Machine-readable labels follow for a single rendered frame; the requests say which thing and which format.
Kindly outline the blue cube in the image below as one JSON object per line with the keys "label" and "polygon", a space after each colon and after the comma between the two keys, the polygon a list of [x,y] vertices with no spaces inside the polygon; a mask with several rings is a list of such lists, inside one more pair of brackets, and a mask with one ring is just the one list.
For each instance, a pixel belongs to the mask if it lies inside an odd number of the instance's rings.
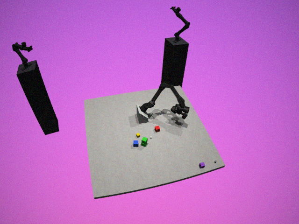
{"label": "blue cube", "polygon": [[138,140],[133,141],[134,147],[138,147]]}

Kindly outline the small purple block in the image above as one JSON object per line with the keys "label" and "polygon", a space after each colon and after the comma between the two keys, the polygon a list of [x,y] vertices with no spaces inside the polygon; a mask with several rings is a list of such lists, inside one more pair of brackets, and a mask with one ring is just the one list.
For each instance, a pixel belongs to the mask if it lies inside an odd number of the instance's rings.
{"label": "small purple block", "polygon": [[203,162],[199,163],[199,167],[200,168],[204,168],[205,167],[205,164]]}

